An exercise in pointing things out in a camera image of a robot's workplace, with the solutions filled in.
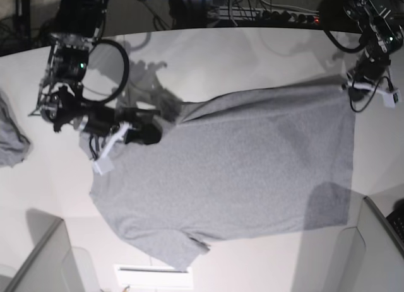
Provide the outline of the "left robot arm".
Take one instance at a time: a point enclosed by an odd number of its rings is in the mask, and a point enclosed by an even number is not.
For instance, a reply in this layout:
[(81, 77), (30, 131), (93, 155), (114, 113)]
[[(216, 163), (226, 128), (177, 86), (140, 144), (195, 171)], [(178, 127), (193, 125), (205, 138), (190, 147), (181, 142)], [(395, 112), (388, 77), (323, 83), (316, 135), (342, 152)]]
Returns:
[(326, 36), (340, 51), (361, 53), (355, 66), (347, 71), (347, 80), (342, 84), (342, 89), (347, 91), (351, 104), (361, 102), (367, 95), (373, 98), (379, 94), (385, 107), (394, 108), (401, 101), (401, 94), (391, 81), (390, 55), (403, 47), (403, 29), (394, 19), (390, 0), (341, 2), (345, 15), (360, 30), (357, 47), (348, 48), (337, 41), (324, 19), (327, 11), (319, 13), (319, 22)]

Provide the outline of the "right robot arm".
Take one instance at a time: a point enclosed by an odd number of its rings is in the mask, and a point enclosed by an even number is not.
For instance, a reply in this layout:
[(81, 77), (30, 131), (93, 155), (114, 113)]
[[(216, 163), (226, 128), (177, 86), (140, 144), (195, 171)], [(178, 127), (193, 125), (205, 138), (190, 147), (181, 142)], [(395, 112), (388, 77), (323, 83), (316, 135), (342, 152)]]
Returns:
[[(50, 52), (44, 77), (40, 81), (37, 104), (39, 114), (60, 132), (66, 124), (77, 123), (91, 137), (116, 135), (124, 125), (125, 143), (156, 144), (162, 131), (153, 121), (155, 113), (139, 108), (110, 108), (108, 103), (124, 91), (129, 79), (129, 57), (124, 47), (101, 37), (109, 0), (61, 0), (49, 34)], [(90, 54), (100, 44), (117, 49), (123, 62), (119, 86), (102, 100), (83, 96), (83, 78)]]

